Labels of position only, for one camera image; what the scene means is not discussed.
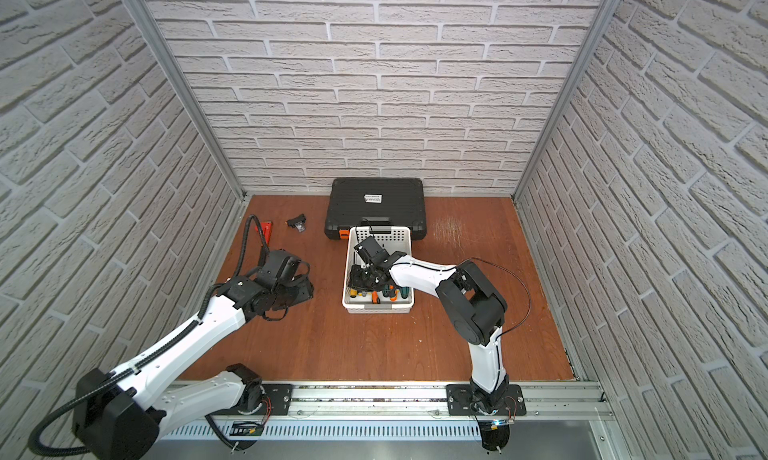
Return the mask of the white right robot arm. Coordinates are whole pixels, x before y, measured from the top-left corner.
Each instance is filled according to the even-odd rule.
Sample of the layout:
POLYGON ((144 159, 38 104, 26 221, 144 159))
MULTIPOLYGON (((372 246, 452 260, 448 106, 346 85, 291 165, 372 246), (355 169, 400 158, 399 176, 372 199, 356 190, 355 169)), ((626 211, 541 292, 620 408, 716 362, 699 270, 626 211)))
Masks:
POLYGON ((451 325, 467 341, 472 362, 472 409, 492 414, 503 403, 509 377, 502 342, 507 302, 478 267, 477 258, 456 265, 419 260, 401 251, 349 268, 347 286, 359 292, 410 288, 439 299, 451 325))

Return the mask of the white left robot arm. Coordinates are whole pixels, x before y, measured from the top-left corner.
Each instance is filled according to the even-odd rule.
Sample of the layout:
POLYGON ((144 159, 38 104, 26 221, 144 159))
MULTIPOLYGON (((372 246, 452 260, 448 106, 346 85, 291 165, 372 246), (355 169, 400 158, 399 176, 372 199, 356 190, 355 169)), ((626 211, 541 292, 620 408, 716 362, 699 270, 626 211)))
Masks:
POLYGON ((261 377, 242 364, 179 390, 170 385, 230 333, 269 310, 311 299, 308 275, 260 284, 246 276, 213 285, 197 314, 136 357, 109 372, 94 369, 75 399, 46 415, 27 447, 44 457, 91 453, 99 459, 140 459, 166 434, 199 418, 234 409, 271 416, 274 403, 261 377))

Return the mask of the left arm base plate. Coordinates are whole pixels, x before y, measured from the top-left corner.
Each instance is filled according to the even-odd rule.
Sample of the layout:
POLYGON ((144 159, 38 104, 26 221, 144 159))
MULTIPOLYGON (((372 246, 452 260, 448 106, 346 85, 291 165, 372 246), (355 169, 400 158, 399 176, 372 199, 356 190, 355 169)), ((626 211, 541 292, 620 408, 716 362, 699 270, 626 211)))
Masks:
POLYGON ((230 409, 241 415, 287 416, 294 385, 290 383, 255 383, 245 387, 240 399, 230 409))

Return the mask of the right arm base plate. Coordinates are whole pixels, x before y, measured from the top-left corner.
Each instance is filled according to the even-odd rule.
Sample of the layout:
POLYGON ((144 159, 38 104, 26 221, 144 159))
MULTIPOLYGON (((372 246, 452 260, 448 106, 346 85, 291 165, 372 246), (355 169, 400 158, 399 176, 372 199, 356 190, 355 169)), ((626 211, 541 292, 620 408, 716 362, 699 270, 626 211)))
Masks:
POLYGON ((502 384, 487 393, 474 384, 448 384, 446 386, 450 416, 493 416, 508 418, 525 416, 527 407, 518 384, 502 384))

